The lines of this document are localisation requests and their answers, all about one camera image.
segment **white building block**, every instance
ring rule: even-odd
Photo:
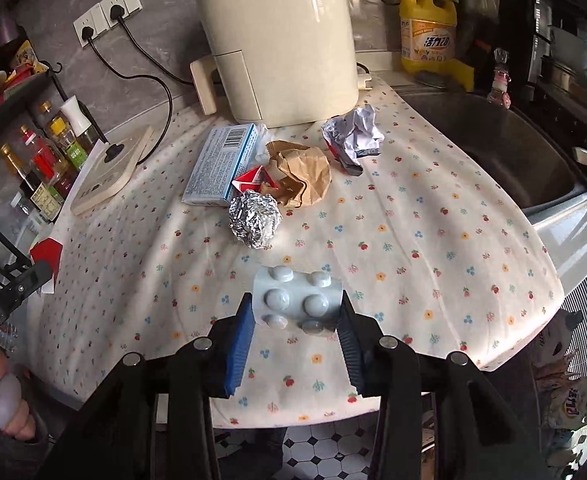
[[[326,335],[336,329],[342,293],[342,283],[324,270],[306,274],[285,266],[261,267],[254,278],[254,317],[270,328]]]

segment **crumpled paper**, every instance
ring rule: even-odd
[[[322,135],[347,173],[359,176],[363,172],[358,158],[380,155],[384,135],[374,123],[371,105],[355,108],[343,117],[334,117],[322,125]]]
[[[309,206],[324,198],[331,172],[329,161],[319,148],[285,140],[274,140],[266,147],[285,176],[278,181],[278,189],[262,184],[260,193],[269,194],[288,207]]]

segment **hand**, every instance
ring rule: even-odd
[[[8,361],[0,351],[0,379],[8,370]],[[35,419],[29,414],[29,405],[23,399],[20,401],[17,413],[9,423],[2,429],[4,434],[12,436],[17,440],[31,440],[35,436]]]

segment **black and white floor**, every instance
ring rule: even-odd
[[[292,426],[284,439],[275,480],[366,480],[378,412],[315,426]],[[255,430],[216,430],[230,436],[216,444],[218,457],[253,442]]]

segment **yellow bottle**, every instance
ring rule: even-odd
[[[451,0],[400,0],[402,65],[410,74],[419,70],[447,73],[455,55],[458,24]]]

